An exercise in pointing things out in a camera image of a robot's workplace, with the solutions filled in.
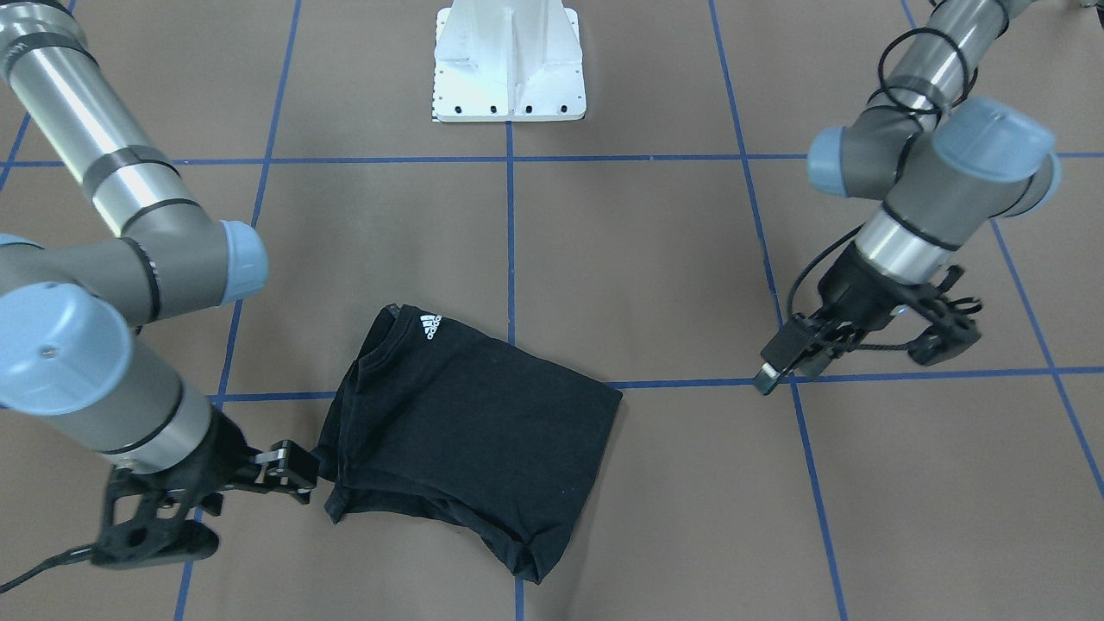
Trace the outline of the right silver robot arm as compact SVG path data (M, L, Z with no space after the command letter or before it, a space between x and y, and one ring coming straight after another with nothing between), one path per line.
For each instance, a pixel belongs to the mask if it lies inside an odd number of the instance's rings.
M293 443L257 451L135 331L259 293L259 233L209 217L91 54L59 1L4 1L3 82L113 236L41 248L3 236L3 404L42 417L134 477L183 492L283 492L306 504L317 465ZM216 469L223 469L216 474Z

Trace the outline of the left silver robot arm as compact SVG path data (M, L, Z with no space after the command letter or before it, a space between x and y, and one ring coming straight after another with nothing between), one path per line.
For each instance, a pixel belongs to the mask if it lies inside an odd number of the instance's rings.
M883 351L869 337L900 310L925 329L898 350L921 366L947 361L981 338L976 298L952 298L963 275L951 257L994 217L1044 206L1061 180L1053 134L1021 110L973 94L981 56L1026 1L938 1L927 24L880 60L878 88L849 126L825 129L806 156L813 188L875 201L866 224L825 250L820 306L797 313L762 349L754 378L769 394L789 373L816 378L852 351Z

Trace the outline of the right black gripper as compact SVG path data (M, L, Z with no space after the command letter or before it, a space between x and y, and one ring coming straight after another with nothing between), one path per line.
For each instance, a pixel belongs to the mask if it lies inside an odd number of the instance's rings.
M318 473L319 460L295 441L282 440L263 452L250 448L240 427L212 406L197 451L169 469L168 494L185 511L221 511L225 492L251 485L251 492L279 492L308 505Z

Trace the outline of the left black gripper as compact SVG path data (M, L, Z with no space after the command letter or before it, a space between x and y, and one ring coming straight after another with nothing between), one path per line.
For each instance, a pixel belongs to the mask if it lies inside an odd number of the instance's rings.
M860 346L868 334L887 328L900 305L910 305L919 283L887 275L869 262L854 242L843 244L817 283L821 306L815 318L792 315L760 352L762 366L753 379L760 394L769 394L800 371L817 379L834 361Z

